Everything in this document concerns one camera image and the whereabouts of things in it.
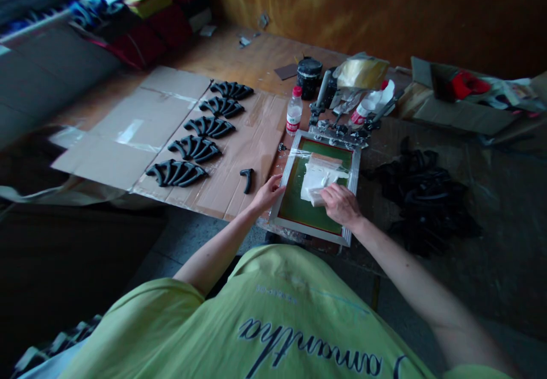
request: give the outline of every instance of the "green t-shirt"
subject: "green t-shirt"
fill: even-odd
[[[61,378],[430,378],[425,364],[321,259],[287,245],[245,254],[205,301],[173,279],[118,300]],[[445,378],[508,378],[459,366]]]

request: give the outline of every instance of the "black ink can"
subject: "black ink can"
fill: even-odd
[[[298,62],[296,85],[302,87],[303,100],[312,100],[315,98],[317,86],[321,79],[322,68],[323,64],[311,57]]]

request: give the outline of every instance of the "plastic water bottle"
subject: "plastic water bottle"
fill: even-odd
[[[287,134],[294,136],[302,118],[302,87],[292,89],[292,100],[287,107]]]

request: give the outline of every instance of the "black container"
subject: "black container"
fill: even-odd
[[[325,109],[330,108],[330,104],[332,103],[334,94],[336,94],[336,90],[338,90],[338,79],[332,76],[335,70],[336,70],[336,67],[329,68],[329,71],[330,71],[329,83],[326,87],[325,95],[323,96],[323,100],[321,101],[321,104],[320,104]]]
[[[321,79],[323,64],[312,58],[305,58],[298,62],[296,85],[302,87],[302,99],[312,100]]]

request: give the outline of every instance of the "wooden table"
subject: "wooden table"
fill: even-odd
[[[295,56],[301,58],[302,53],[320,60],[324,70],[346,58],[268,33],[252,38],[253,33],[223,26],[211,38],[196,36],[188,46],[166,54],[159,64],[290,96],[296,78],[281,81],[275,68],[290,64]],[[252,39],[252,43],[239,49],[239,35]],[[118,72],[82,96],[54,122],[84,131],[91,129],[147,75]],[[390,76],[397,77],[399,87],[409,81],[404,76]],[[328,113],[322,115],[329,117],[332,118]],[[307,129],[308,119],[309,108],[305,105],[303,129]],[[393,160],[399,155],[399,143],[408,135],[413,148],[437,151],[439,165],[448,169],[455,180],[469,186],[470,213],[484,229],[481,238],[453,241],[447,255],[428,263],[431,270],[475,312],[546,338],[547,320],[542,311],[547,307],[543,285],[547,279],[547,198],[543,191],[547,166],[530,158],[485,150],[438,130],[390,117],[382,121],[382,128],[373,133],[370,146],[362,154],[361,168],[375,168]],[[283,142],[290,148],[292,139],[285,136]],[[283,171],[287,156],[288,152],[277,155],[272,173]],[[357,197],[362,212],[380,229],[387,229],[398,219],[398,208],[381,196],[379,184],[361,180]],[[265,218],[259,225],[269,227]],[[293,237],[350,264],[381,272],[358,243],[341,248]]]

